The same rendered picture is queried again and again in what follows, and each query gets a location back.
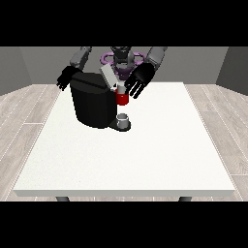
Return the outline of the black coffee machine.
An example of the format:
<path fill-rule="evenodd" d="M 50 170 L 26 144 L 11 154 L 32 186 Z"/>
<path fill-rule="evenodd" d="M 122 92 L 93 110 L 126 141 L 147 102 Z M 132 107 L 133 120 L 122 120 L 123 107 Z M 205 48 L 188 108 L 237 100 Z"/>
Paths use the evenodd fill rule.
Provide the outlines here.
<path fill-rule="evenodd" d="M 70 88 L 79 122 L 91 128 L 112 128 L 119 132 L 131 129 L 130 121 L 120 127 L 116 93 L 108 88 L 101 74 L 77 72 L 72 76 Z"/>

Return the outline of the pale grey machine lid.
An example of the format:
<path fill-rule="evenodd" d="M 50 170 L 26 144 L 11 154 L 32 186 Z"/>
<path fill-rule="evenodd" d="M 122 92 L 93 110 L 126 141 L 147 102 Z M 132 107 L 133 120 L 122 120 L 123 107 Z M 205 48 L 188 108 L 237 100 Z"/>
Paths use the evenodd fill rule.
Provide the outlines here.
<path fill-rule="evenodd" d="M 115 73 L 112 70 L 110 64 L 106 64 L 100 68 L 100 73 L 103 76 L 107 86 L 109 89 L 113 88 L 115 84 L 118 82 Z"/>

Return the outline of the red pod holder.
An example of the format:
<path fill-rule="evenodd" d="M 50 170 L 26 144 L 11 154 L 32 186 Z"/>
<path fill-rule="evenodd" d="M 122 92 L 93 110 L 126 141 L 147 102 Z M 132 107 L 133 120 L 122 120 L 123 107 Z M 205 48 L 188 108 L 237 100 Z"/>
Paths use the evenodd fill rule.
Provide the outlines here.
<path fill-rule="evenodd" d="M 116 93 L 116 103 L 119 106 L 125 106 L 129 103 L 129 96 L 126 94 Z"/>

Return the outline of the small grey cup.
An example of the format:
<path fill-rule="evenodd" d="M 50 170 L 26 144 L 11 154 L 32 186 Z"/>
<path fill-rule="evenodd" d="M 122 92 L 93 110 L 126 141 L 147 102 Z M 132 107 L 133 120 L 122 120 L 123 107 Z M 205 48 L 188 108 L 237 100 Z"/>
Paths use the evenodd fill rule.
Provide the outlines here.
<path fill-rule="evenodd" d="M 116 116 L 117 119 L 117 127 L 120 129 L 125 129 L 129 125 L 129 117 L 126 113 L 119 113 Z"/>

